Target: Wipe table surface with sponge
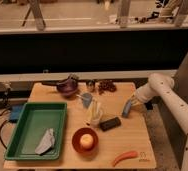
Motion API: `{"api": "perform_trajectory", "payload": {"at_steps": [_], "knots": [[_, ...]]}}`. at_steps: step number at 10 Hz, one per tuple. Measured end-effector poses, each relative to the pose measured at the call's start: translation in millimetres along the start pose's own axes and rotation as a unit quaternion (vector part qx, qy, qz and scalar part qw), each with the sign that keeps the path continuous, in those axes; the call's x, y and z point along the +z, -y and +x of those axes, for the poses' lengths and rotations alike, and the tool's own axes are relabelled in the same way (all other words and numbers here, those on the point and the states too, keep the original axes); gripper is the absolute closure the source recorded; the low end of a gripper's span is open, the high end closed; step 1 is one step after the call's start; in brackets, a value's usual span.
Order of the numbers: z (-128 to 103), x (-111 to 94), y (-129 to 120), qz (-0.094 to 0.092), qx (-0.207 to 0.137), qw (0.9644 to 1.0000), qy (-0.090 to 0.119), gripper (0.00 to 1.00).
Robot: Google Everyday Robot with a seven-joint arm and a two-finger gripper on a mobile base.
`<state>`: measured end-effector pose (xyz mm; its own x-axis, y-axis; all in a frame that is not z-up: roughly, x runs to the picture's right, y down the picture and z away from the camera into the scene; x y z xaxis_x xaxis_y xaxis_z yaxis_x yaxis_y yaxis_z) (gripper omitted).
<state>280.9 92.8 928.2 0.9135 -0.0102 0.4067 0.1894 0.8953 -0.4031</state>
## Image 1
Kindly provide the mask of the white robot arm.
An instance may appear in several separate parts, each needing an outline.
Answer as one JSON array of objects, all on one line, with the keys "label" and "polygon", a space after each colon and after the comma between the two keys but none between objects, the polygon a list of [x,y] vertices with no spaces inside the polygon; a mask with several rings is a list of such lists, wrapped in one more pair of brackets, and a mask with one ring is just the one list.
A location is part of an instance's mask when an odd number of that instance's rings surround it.
[{"label": "white robot arm", "polygon": [[132,104],[147,103],[159,96],[187,136],[181,171],[188,171],[188,104],[174,91],[174,79],[161,73],[153,73],[148,82],[135,90],[131,96]]}]

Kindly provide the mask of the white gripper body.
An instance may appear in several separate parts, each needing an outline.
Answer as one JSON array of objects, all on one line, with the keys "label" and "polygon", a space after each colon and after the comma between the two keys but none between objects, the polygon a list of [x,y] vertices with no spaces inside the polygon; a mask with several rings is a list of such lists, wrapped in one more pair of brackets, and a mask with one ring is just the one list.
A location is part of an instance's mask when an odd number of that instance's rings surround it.
[{"label": "white gripper body", "polygon": [[150,87],[149,84],[145,84],[143,86],[140,86],[138,89],[135,90],[131,97],[131,102],[133,105],[139,105],[141,103],[147,103],[150,101],[156,93],[154,90]]}]

